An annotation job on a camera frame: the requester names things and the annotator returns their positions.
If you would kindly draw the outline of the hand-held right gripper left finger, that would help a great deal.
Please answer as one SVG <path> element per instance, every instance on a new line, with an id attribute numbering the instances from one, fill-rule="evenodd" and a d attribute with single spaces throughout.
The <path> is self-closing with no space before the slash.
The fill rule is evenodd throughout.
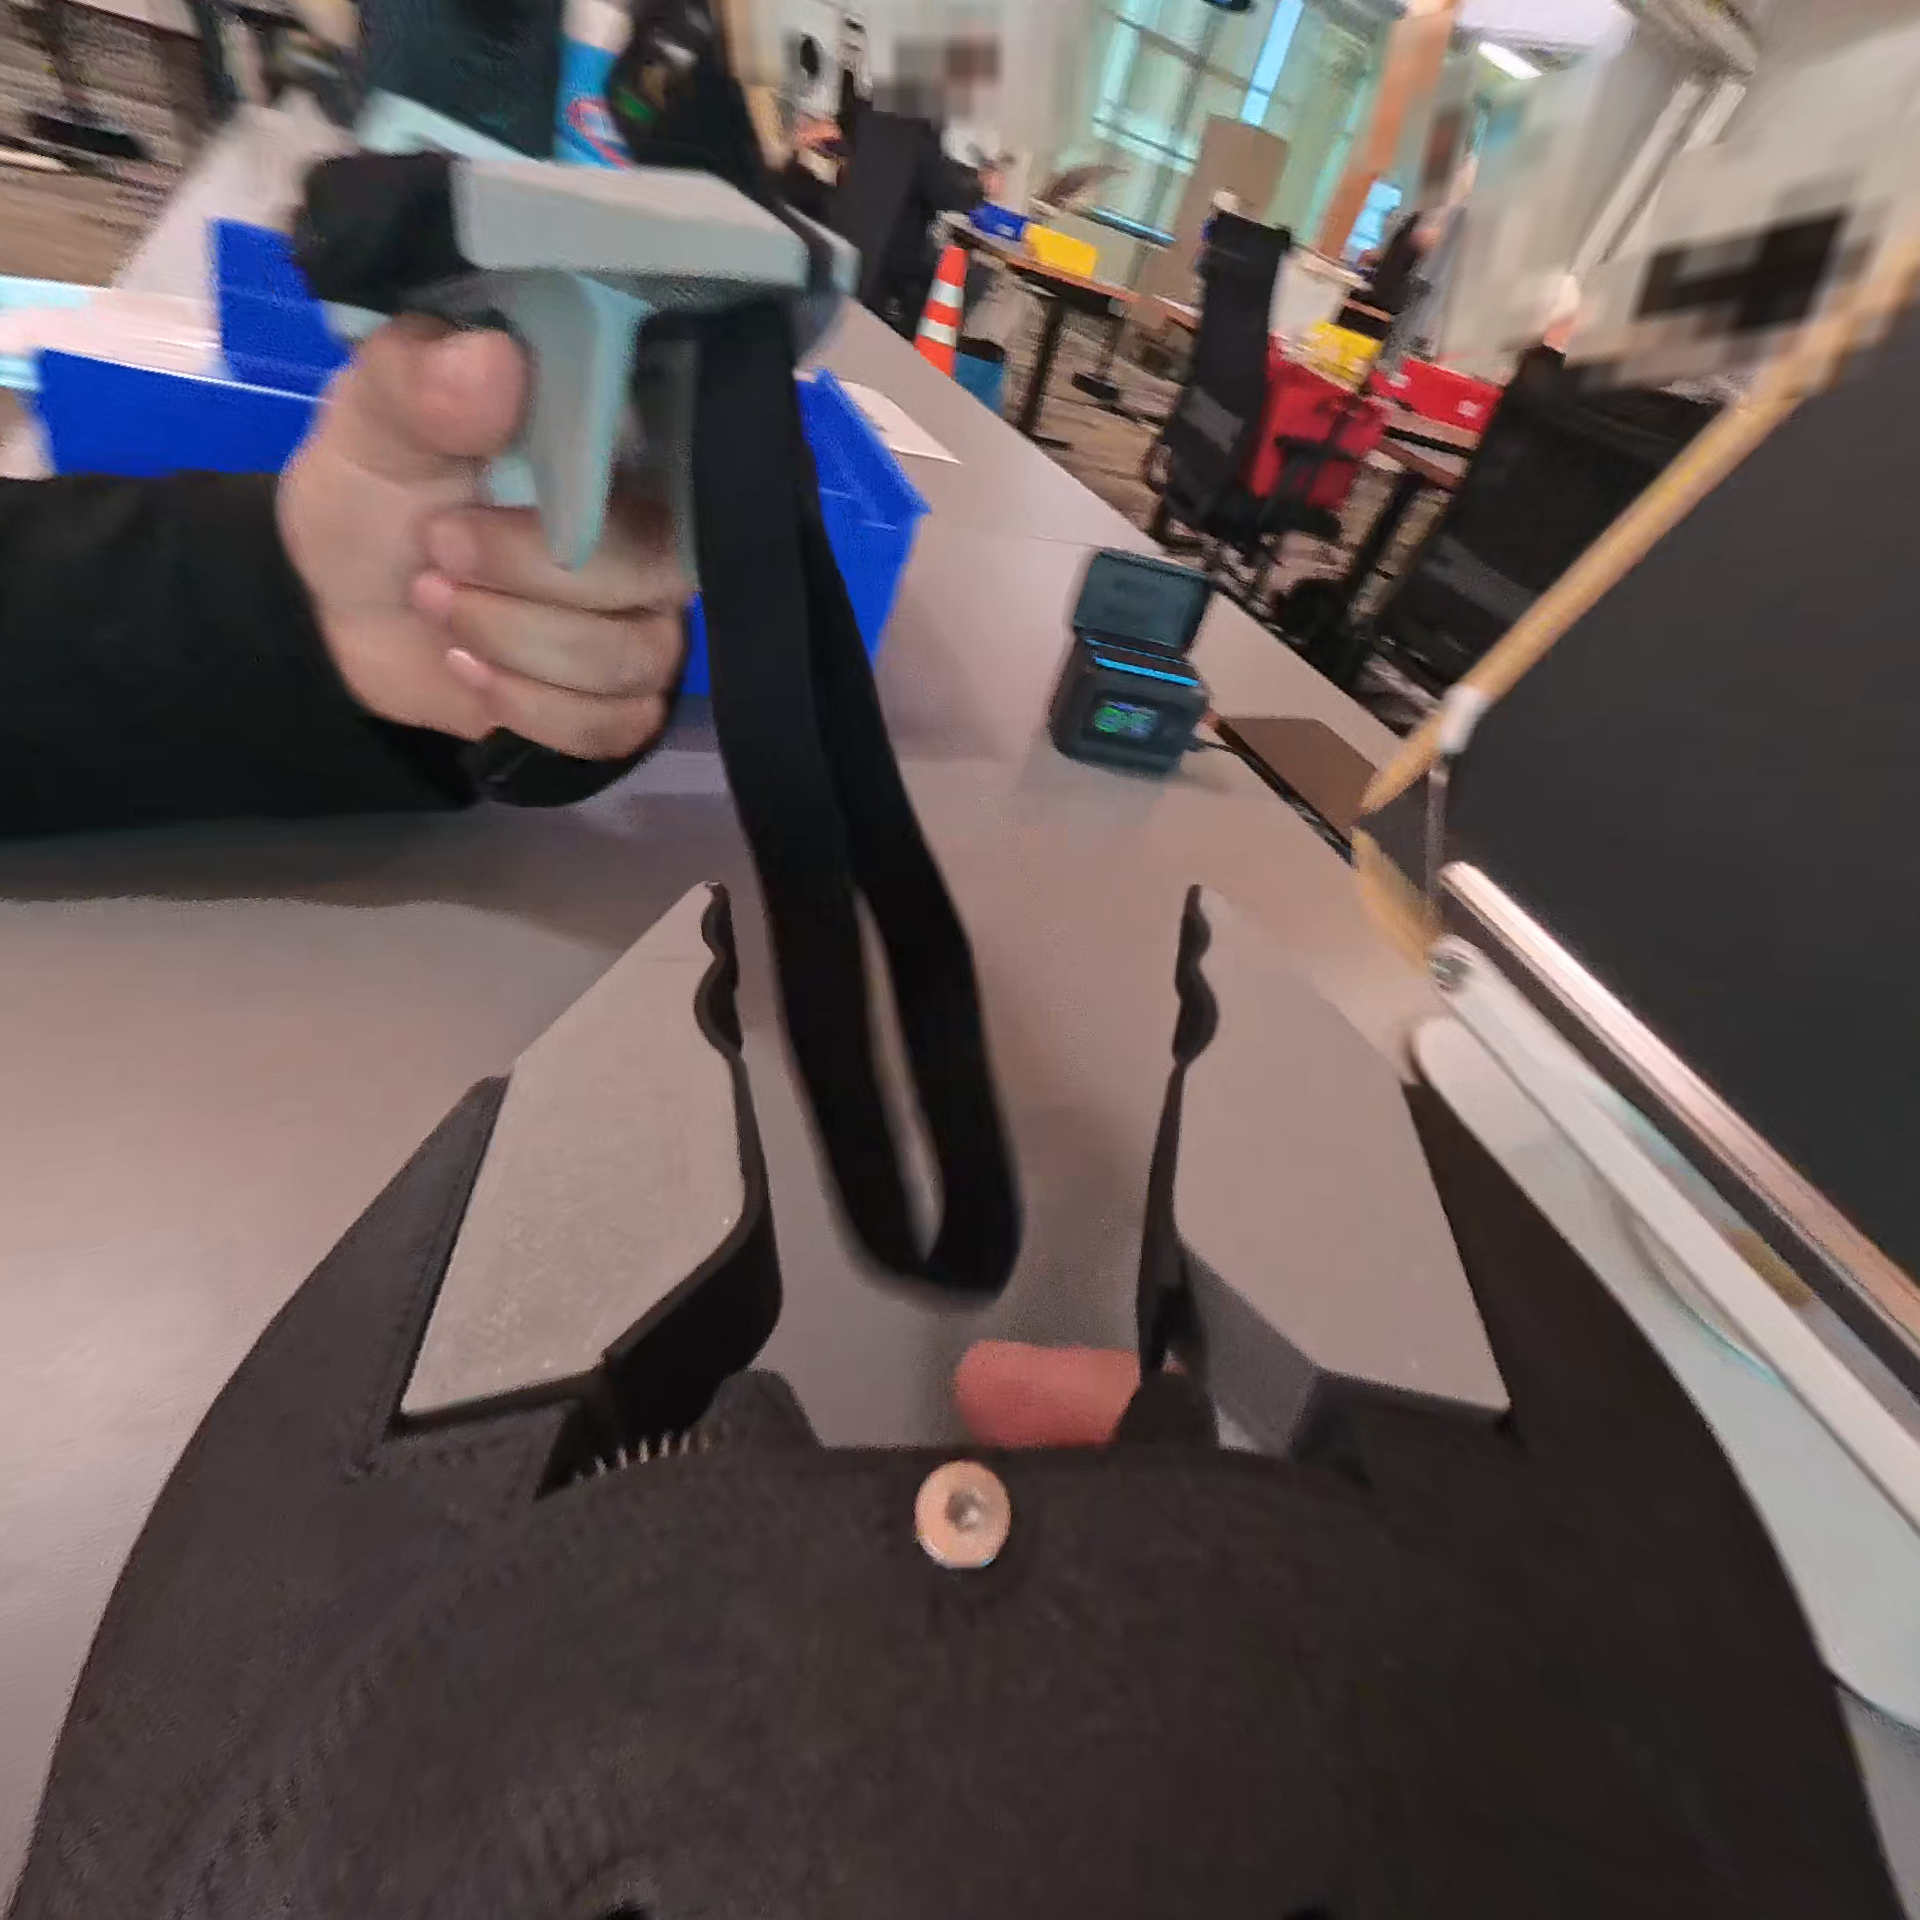
<path id="1" fill-rule="evenodd" d="M 782 1310 L 729 891 L 694 885 L 515 1062 L 400 1397 L 692 1425 Z"/>

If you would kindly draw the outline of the black monitor with wooden edge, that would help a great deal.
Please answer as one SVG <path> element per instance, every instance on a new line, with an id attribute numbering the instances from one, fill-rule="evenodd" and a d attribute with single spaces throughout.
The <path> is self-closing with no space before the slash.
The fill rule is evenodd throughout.
<path id="1" fill-rule="evenodd" d="M 1915 244 L 1376 775 L 1360 899 L 1453 933 L 1915 1376 Z"/>

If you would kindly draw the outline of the large black panel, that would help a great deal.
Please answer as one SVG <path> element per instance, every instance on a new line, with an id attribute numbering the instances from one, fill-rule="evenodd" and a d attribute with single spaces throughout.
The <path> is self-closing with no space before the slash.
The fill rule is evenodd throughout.
<path id="1" fill-rule="evenodd" d="M 1553 495 L 1569 462 L 1569 353 L 1526 347 L 1464 478 L 1376 613 L 1376 654 L 1427 693 L 1451 688 L 1547 588 Z"/>

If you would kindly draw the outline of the wooden background desk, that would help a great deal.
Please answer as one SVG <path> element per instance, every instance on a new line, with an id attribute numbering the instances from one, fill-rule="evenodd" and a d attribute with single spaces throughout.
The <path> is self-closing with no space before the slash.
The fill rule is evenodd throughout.
<path id="1" fill-rule="evenodd" d="M 1097 278 L 1051 276 L 1025 259 L 1022 231 L 1029 222 L 1058 225 L 1097 241 Z M 945 225 L 950 239 L 978 260 L 986 260 L 995 275 L 1011 281 L 1012 291 L 1034 305 L 1036 318 L 1025 374 L 1011 397 L 1011 423 L 1046 453 L 1068 449 L 1068 438 L 1054 436 L 1044 428 L 1051 376 L 1068 328 L 1077 323 L 1094 328 L 1099 352 L 1091 374 L 1092 397 L 1115 409 L 1120 403 L 1118 385 L 1114 383 L 1114 361 L 1120 337 L 1144 301 L 1137 283 L 1144 262 L 1153 254 L 1166 252 L 1173 236 L 1109 212 L 1107 207 L 1073 212 L 1043 201 L 1034 201 L 1026 212 L 986 203 L 969 214 L 946 214 Z"/>

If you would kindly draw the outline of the person's left forearm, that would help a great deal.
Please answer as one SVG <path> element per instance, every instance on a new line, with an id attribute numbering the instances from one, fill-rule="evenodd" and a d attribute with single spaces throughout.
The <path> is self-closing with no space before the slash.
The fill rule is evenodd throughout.
<path id="1" fill-rule="evenodd" d="M 281 472 L 3 484 L 3 835 L 555 806 L 627 775 L 507 732 L 385 721 L 276 523 Z"/>

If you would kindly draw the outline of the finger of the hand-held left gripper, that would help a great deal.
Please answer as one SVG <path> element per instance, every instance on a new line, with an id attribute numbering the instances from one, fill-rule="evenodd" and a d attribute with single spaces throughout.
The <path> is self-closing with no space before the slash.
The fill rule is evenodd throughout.
<path id="1" fill-rule="evenodd" d="M 795 357 L 804 361 L 836 324 L 842 305 L 858 300 L 860 254 L 846 238 L 798 207 L 777 207 L 777 220 L 798 236 L 806 254 L 801 285 L 780 294 Z"/>
<path id="2" fill-rule="evenodd" d="M 809 287 L 809 244 L 712 173 L 456 158 L 448 203 L 459 254 L 484 271 L 576 271 L 670 301 Z"/>

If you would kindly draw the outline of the disinfecting wipes canister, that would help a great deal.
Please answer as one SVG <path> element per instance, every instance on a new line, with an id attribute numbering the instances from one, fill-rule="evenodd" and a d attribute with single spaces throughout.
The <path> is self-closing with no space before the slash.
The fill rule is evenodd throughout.
<path id="1" fill-rule="evenodd" d="M 629 149 L 608 107 L 612 68 L 634 35 L 621 3 L 560 4 L 560 76 L 550 158 L 571 165 L 621 166 Z"/>

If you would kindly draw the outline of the person's left hand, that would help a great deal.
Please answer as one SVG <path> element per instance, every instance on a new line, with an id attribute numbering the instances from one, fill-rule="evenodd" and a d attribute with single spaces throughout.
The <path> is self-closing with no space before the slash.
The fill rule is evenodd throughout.
<path id="1" fill-rule="evenodd" d="M 280 478 L 280 539 L 374 717 L 620 760 L 660 736 L 682 677 L 675 525 L 624 489 L 587 561 L 554 561 L 539 515 L 486 495 L 525 390 L 506 332 L 420 315 L 374 328 Z"/>

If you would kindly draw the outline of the white paper sheet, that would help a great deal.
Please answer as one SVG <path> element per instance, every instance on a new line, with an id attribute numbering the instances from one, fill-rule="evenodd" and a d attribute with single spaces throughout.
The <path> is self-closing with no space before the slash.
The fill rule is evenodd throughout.
<path id="1" fill-rule="evenodd" d="M 928 464 L 960 464 L 960 454 L 932 436 L 905 406 L 888 392 L 860 382 L 842 382 L 844 392 L 866 417 L 875 438 L 901 460 Z"/>

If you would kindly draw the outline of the dark brown flat panel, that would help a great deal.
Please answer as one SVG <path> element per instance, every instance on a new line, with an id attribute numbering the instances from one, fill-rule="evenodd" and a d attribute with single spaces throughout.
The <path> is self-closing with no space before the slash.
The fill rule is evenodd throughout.
<path id="1" fill-rule="evenodd" d="M 1312 717 L 1214 715 L 1219 743 L 1332 853 L 1353 862 L 1353 832 L 1376 768 Z"/>

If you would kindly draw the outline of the person's right hand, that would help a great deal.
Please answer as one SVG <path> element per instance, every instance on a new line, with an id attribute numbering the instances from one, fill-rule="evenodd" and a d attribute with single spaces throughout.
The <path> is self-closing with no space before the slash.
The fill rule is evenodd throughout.
<path id="1" fill-rule="evenodd" d="M 950 1397 L 986 1449 L 1094 1449 L 1115 1438 L 1138 1384 L 1130 1351 L 980 1340 L 960 1358 Z"/>

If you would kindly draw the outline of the blue plastic bin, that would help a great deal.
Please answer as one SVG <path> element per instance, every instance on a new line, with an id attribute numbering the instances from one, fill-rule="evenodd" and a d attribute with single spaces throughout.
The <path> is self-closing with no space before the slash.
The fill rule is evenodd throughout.
<path id="1" fill-rule="evenodd" d="M 145 296 L 4 278 L 4 385 L 57 472 L 275 472 L 345 363 L 276 228 L 209 223 L 209 294 Z M 882 433 L 888 397 L 801 380 L 824 520 L 869 659 L 880 651 L 928 502 Z"/>

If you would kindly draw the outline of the red plastic bin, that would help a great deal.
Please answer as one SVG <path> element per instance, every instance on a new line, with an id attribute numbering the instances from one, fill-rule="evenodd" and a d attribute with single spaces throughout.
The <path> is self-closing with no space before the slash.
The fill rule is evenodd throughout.
<path id="1" fill-rule="evenodd" d="M 1272 342 L 1264 395 L 1240 462 L 1240 487 L 1259 502 L 1336 509 L 1353 491 L 1357 465 L 1385 433 L 1376 397 L 1291 359 Z"/>
<path id="2" fill-rule="evenodd" d="M 1485 432 L 1504 383 L 1410 353 L 1395 366 L 1376 363 L 1366 392 L 1380 397 L 1409 432 L 1464 443 Z"/>

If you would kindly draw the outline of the orange traffic cone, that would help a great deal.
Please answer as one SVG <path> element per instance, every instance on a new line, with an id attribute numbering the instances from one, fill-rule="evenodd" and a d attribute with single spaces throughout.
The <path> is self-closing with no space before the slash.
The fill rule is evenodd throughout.
<path id="1" fill-rule="evenodd" d="M 932 275 L 916 328 L 916 353 L 945 376 L 955 376 L 966 305 L 969 252 L 949 241 Z"/>

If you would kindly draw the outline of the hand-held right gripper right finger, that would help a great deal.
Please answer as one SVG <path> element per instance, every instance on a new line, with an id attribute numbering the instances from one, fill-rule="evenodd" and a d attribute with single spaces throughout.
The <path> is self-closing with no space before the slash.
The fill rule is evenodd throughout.
<path id="1" fill-rule="evenodd" d="M 1498 1425 L 1490 1336 L 1397 1068 L 1219 891 L 1184 899 L 1137 1334 L 1229 1445 L 1349 1408 Z"/>

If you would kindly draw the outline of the black charging case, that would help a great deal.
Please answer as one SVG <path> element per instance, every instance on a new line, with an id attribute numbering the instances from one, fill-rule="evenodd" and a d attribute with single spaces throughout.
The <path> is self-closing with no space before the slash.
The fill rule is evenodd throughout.
<path id="1" fill-rule="evenodd" d="M 1190 660 L 1212 596 L 1198 569 L 1097 548 L 1046 705 L 1051 747 L 1132 776 L 1174 775 L 1212 711 Z"/>

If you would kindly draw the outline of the black office chair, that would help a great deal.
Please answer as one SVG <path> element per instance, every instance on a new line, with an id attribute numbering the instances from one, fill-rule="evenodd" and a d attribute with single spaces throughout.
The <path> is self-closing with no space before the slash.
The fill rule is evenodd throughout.
<path id="1" fill-rule="evenodd" d="M 1340 507 L 1253 500 L 1237 470 L 1264 395 L 1272 304 L 1290 232 L 1217 205 L 1198 252 L 1201 311 L 1189 372 L 1144 464 L 1156 507 L 1148 532 L 1194 547 L 1202 569 L 1251 592 L 1290 536 L 1336 539 Z"/>

